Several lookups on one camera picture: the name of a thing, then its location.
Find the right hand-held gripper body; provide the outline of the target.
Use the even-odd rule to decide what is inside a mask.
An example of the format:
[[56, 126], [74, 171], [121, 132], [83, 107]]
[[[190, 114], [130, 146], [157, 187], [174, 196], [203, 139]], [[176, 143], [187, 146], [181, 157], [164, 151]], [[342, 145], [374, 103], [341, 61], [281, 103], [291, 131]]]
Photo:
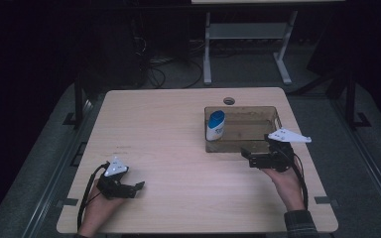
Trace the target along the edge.
[[268, 143], [273, 161], [271, 168], [282, 173], [295, 164], [295, 152], [292, 143], [310, 143], [312, 138], [285, 128], [280, 128], [275, 132], [266, 134], [265, 140]]

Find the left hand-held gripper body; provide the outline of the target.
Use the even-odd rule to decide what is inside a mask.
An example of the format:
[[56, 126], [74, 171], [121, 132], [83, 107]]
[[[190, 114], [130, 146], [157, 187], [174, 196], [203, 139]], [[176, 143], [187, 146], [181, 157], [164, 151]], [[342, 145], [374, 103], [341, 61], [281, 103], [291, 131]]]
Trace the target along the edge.
[[100, 176], [97, 188], [106, 198], [122, 198], [123, 192], [136, 191], [133, 185], [123, 184], [121, 179], [127, 174], [129, 168], [123, 164], [119, 157], [114, 156], [108, 168]]

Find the clear brown plastic box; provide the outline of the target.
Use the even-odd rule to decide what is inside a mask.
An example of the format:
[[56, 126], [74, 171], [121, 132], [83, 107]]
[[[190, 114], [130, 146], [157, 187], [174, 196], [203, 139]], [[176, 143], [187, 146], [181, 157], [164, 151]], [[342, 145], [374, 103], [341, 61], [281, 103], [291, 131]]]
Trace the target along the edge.
[[[208, 123], [212, 113], [225, 115], [222, 136], [208, 140]], [[208, 153], [268, 153], [267, 134], [282, 124], [274, 106], [211, 106], [204, 108], [205, 150]]]

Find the white bottle with blue cap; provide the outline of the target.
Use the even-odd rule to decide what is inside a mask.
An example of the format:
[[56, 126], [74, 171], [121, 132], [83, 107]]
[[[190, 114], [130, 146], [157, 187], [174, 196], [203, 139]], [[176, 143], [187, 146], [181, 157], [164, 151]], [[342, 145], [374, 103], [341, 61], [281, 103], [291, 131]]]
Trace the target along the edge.
[[205, 139], [207, 141], [219, 140], [223, 135], [224, 122], [225, 113], [222, 110], [212, 112], [206, 125]]

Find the person's left hand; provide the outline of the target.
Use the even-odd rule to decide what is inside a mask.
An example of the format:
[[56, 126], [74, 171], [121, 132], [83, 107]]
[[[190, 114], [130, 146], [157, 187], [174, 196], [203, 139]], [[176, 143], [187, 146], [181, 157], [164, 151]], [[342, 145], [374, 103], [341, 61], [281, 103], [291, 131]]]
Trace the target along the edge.
[[106, 198], [97, 188], [98, 180], [94, 182], [83, 218], [84, 223], [104, 223], [126, 201], [125, 198]]

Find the person's right hand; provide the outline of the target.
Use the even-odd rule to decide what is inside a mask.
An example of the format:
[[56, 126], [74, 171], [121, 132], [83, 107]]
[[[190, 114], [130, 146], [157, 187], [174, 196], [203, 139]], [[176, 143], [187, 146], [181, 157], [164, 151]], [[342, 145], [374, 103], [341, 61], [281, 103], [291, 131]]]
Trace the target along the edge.
[[294, 169], [279, 173], [272, 169], [262, 169], [274, 184], [288, 211], [305, 210], [302, 188]]

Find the grey floor tape strip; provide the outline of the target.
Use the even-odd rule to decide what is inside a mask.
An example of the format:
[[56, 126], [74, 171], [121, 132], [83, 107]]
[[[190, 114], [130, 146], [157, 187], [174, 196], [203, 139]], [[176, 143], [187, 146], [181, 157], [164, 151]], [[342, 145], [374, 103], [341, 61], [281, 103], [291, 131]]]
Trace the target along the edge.
[[74, 198], [65, 198], [65, 199], [60, 199], [57, 202], [57, 207], [76, 206], [77, 203], [78, 203], [77, 199], [74, 199]]
[[336, 199], [331, 199], [328, 196], [315, 196], [316, 204], [329, 204], [332, 207], [339, 207], [339, 203]]

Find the black metal stand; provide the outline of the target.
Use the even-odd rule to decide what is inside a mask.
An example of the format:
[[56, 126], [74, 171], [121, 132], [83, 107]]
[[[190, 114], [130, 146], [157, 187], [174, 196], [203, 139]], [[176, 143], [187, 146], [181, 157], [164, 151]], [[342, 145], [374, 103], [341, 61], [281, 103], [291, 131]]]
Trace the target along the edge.
[[356, 82], [350, 71], [346, 77], [345, 121], [349, 128], [355, 131], [360, 127], [370, 127], [371, 124], [364, 113], [355, 112]]
[[72, 126], [74, 130], [77, 130], [81, 126], [85, 114], [91, 106], [84, 90], [83, 78], [80, 74], [75, 78], [73, 83], [73, 98], [74, 110], [66, 114], [63, 124]]

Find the white metal desk frame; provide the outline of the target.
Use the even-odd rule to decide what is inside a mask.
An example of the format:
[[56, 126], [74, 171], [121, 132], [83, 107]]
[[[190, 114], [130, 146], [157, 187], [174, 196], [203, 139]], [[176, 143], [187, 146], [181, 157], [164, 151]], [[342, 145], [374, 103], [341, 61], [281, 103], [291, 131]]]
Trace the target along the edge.
[[212, 84], [210, 65], [210, 42], [213, 40], [281, 40], [281, 48], [273, 53], [274, 61], [285, 85], [292, 80], [284, 63], [284, 55], [298, 16], [293, 11], [287, 22], [283, 23], [211, 23], [210, 13], [205, 15], [203, 82]]

